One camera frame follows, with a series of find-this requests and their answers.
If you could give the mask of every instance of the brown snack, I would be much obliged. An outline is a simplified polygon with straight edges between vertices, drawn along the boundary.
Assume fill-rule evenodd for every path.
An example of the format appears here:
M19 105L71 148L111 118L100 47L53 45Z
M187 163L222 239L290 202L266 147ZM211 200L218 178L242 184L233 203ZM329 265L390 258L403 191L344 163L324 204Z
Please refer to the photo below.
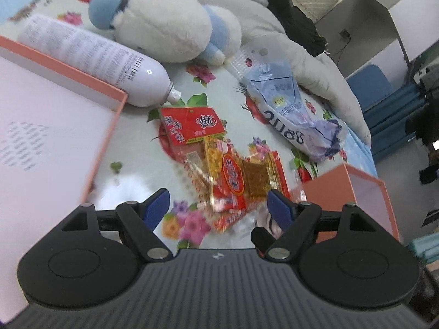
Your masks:
M242 161L247 191L252 198L265 197L270 188L266 165Z

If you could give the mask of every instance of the plush toy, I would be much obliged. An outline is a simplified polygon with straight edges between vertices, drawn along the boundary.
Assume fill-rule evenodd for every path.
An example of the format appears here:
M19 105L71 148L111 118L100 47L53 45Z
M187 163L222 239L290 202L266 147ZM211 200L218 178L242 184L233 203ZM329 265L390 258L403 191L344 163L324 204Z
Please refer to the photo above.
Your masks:
M198 0L90 0L89 18L117 42L159 62L201 58L221 65L241 46L241 26L224 8Z

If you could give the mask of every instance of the blue hat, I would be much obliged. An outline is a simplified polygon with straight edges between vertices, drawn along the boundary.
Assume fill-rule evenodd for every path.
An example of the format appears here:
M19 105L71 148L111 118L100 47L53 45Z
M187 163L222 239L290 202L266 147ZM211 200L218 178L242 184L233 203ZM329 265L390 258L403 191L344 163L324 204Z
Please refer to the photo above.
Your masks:
M91 23L100 30L111 28L111 21L118 11L125 8L128 0L90 0L88 15Z

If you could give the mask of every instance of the white aerosol can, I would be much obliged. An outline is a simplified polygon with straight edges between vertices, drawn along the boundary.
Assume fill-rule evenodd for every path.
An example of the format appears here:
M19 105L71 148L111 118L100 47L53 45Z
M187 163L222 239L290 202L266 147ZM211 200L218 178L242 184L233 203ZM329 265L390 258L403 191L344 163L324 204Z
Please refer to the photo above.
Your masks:
M180 99L159 62L71 24L32 15L18 42L124 90L132 105L176 104Z

